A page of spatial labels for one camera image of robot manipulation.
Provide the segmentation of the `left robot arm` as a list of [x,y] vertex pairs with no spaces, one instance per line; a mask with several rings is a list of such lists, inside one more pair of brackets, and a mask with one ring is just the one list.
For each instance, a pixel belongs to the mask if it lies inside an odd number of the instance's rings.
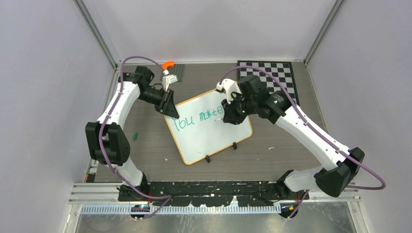
[[156,89],[151,85],[154,76],[144,66],[137,66],[132,73],[121,73],[107,109],[85,127],[91,159],[107,166],[121,179],[122,185],[118,188],[121,198],[143,201],[150,194],[146,175],[130,158],[131,146],[123,131],[132,105],[136,100],[142,100],[153,104],[154,109],[163,115],[179,118],[173,101],[174,91]]

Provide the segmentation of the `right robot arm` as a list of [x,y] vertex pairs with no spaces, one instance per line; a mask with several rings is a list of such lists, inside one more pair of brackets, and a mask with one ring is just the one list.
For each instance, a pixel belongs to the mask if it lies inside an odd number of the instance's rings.
[[270,93],[266,84],[256,75],[236,82],[224,79],[216,91],[224,93],[221,105],[223,122],[239,125],[247,116],[257,114],[284,129],[305,146],[320,162],[319,167],[306,170],[288,170],[277,180],[277,192],[290,199],[298,191],[320,189],[331,197],[338,197],[357,175],[364,152],[337,143],[313,121],[306,118],[299,106],[293,107],[282,91]]

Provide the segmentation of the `yellow framed whiteboard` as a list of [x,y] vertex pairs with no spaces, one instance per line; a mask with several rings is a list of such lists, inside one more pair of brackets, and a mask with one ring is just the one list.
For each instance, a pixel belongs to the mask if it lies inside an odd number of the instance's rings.
[[223,121],[225,94],[210,90],[176,105],[179,118],[165,116],[173,140],[186,165],[212,156],[253,134],[250,119],[233,125]]

